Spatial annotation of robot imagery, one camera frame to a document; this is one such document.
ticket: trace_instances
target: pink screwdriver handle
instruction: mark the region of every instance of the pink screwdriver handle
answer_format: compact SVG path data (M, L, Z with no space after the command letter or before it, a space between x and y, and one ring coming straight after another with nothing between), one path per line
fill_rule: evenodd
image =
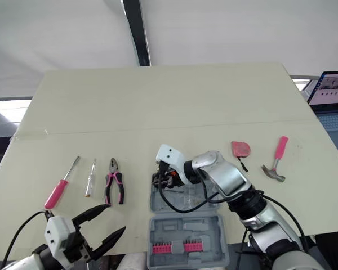
M44 207L46 209L52 209L55 207L57 201L60 199L61 194L63 194L65 187L67 186L68 181L60 180L59 183L56 185L52 193L50 194L49 198L47 199Z
M283 154L284 154L284 150L286 149L286 144L288 142L289 138L286 136L282 136L281 139L279 140L279 144L277 146L277 150L275 151L275 159L281 159Z

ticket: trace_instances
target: hammer head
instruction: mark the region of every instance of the hammer head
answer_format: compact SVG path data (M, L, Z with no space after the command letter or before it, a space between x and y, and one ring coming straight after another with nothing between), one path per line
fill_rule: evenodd
M286 179L284 176L278 175L276 170L273 170L273 169L272 169L272 170L269 170L269 169L268 169L266 166L264 166L264 165L262 165L261 168L262 168L263 172L264 172L268 177L270 177L270 178L272 178L272 179L276 179L276 180L278 180L278 181L280 181L280 182L284 182L284 180Z

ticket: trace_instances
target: small screwdriver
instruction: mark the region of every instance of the small screwdriver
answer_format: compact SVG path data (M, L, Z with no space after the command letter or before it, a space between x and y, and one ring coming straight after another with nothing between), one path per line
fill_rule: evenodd
M61 194L63 194L66 185L69 183L66 180L66 178L72 172L74 166L78 163L79 159L80 159L80 156L77 156L77 158L75 159L75 161L74 161L72 167L70 168L70 170L66 173L66 175L64 176L64 178L58 182L58 184L56 185L56 187L54 188L54 190L51 192L49 198L47 199L46 203L44 204L44 207L46 209L52 209L52 208L55 207L57 201L61 197Z
M95 166L96 166L96 159L94 159L94 162L92 163L91 171L88 177L88 185L86 186L86 192L85 192L85 197L90 197L92 195L92 185L94 184L95 180Z

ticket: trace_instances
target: hammer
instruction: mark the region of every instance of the hammer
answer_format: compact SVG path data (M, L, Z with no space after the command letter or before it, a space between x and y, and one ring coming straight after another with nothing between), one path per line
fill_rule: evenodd
M279 160L282 158L283 154L284 154L284 150L286 148L286 144L288 142L288 137L286 136L282 136L281 139L279 140L279 144L277 146L277 150L275 151L275 155L274 155L274 165L272 167L271 170L269 170L266 166L262 165L261 168L263 170L263 172L269 176L272 179L276 179L280 182L284 182L284 180L286 179L284 176L282 175L278 175L277 174L277 166L278 166L278 162Z

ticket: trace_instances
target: tool case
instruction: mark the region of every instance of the tool case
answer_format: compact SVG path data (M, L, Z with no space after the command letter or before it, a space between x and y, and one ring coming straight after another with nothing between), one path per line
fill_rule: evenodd
M205 182L210 195L214 192L213 184ZM204 200L201 184L166 188L163 192L172 205L182 210L193 208ZM159 190L152 186L150 208L156 216L149 222L149 270L226 267L229 264L223 219L216 212L218 204L206 203L193 212L181 214L172 210Z

